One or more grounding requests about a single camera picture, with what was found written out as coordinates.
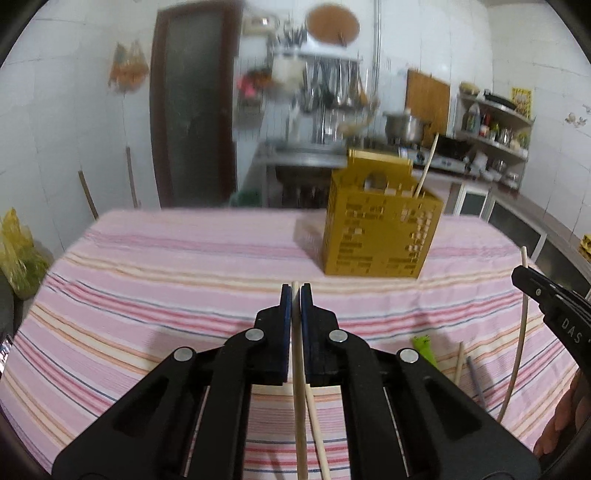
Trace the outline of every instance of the dark wooden door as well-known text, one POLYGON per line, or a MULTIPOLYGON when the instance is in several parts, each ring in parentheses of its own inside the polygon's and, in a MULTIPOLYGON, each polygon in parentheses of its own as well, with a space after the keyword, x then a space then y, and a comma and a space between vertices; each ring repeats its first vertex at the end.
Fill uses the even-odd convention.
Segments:
POLYGON ((162 207, 220 206, 236 189, 233 59, 242 7, 204 1, 159 12, 152 48, 152 157, 162 207))

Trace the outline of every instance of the wooden chopstick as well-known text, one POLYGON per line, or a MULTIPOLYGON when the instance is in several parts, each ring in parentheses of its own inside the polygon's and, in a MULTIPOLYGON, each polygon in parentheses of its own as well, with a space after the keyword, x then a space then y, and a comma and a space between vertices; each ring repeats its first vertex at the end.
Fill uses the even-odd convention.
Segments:
POLYGON ((291 366, 294 383, 295 456, 298 480, 308 480, 308 444, 306 440, 306 379, 301 337, 300 284, 291 283, 291 366))
POLYGON ((437 142, 439 141, 439 134, 435 134, 435 140, 433 141, 433 145, 431 146, 431 151, 429 152, 429 158, 427 163, 425 164, 425 169, 423 170, 423 175, 421 176, 421 180, 418 181, 417 190, 414 192, 414 197, 418 199, 418 195, 421 193, 421 189, 423 188, 423 183, 425 183, 425 179, 427 178, 427 172, 429 171, 429 167, 431 166, 431 162, 433 160, 433 156, 435 155, 435 148, 437 147, 437 142))

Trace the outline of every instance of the pipe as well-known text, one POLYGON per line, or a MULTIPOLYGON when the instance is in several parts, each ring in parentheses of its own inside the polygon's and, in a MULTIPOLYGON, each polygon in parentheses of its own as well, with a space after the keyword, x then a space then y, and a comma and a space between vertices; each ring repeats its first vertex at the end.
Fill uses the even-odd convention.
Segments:
POLYGON ((378 96, 379 61, 382 50, 382 0, 374 0, 374 78, 372 96, 378 96))

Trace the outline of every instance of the cabinet door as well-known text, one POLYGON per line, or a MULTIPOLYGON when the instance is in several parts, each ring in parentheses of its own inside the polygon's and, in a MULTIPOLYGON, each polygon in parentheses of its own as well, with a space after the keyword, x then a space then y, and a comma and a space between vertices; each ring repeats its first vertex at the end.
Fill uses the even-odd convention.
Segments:
POLYGON ((495 202, 488 222, 513 240, 518 247, 526 247, 528 257, 532 257, 542 238, 541 233, 498 202, 495 202))
POLYGON ((466 192, 462 205, 460 207, 460 215, 476 215, 480 216, 484 202, 486 201, 486 194, 479 192, 466 192))
POLYGON ((546 241, 536 265, 542 273, 558 285, 586 297, 591 285, 581 272, 551 242, 546 241))

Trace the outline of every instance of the green object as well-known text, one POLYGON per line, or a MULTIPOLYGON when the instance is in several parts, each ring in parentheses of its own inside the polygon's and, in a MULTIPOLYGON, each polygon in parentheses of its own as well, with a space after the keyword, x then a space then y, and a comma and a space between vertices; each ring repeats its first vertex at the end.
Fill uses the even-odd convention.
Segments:
POLYGON ((437 366, 437 360, 435 360, 435 355, 433 355, 433 351, 431 350, 431 339, 429 338, 429 335, 413 337, 413 348, 420 353, 427 362, 439 369, 437 366))

